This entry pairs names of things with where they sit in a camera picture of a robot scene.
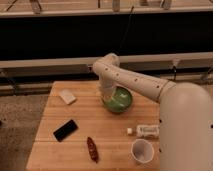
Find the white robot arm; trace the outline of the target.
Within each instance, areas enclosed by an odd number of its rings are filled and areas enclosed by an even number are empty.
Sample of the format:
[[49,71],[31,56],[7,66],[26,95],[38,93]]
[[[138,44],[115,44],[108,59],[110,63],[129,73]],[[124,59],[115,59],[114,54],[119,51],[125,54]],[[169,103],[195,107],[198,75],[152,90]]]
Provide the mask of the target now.
[[213,96],[194,83],[175,83],[119,67],[110,53],[93,63],[101,96],[118,84],[159,104],[159,171],[213,171]]

